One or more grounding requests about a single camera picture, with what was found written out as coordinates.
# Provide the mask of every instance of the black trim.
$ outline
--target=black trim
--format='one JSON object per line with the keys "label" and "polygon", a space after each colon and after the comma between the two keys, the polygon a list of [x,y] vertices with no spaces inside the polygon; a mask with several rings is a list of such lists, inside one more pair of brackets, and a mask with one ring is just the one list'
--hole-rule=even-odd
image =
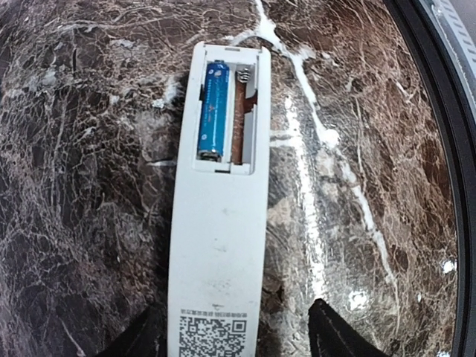
{"label": "black trim", "polygon": [[452,357],[476,356],[476,125],[445,43],[418,0],[384,0],[422,76],[446,153],[458,241]]}

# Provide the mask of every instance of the metal spring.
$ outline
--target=metal spring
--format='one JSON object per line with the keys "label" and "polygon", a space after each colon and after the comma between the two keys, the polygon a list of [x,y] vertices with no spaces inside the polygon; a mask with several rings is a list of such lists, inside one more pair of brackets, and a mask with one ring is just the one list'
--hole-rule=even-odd
{"label": "metal spring", "polygon": [[238,80],[241,83],[247,83],[250,80],[251,71],[250,68],[244,67],[242,70],[238,71]]}

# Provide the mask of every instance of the qr code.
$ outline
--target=qr code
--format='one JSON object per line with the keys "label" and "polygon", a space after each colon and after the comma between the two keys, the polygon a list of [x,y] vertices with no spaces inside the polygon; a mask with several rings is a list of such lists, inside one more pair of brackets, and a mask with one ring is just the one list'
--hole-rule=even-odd
{"label": "qr code", "polygon": [[180,317],[179,357],[242,357],[246,320]]}

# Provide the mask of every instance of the marble surface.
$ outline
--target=marble surface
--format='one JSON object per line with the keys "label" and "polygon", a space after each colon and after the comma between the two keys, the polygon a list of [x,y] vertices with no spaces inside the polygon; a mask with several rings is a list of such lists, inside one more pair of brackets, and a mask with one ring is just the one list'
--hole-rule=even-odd
{"label": "marble surface", "polygon": [[[325,299],[389,356],[449,356],[457,249],[428,97],[379,0],[0,1],[0,356],[92,356],[165,313],[193,46],[266,46],[259,356]],[[159,324],[158,333],[164,331]]]}

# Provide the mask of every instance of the battery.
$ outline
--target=battery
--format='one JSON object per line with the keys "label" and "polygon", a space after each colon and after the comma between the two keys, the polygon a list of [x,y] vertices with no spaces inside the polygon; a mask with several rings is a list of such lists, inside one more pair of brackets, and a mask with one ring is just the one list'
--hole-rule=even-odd
{"label": "battery", "polygon": [[198,145],[202,160],[220,161],[223,156],[229,77],[230,68],[224,62],[207,65]]}

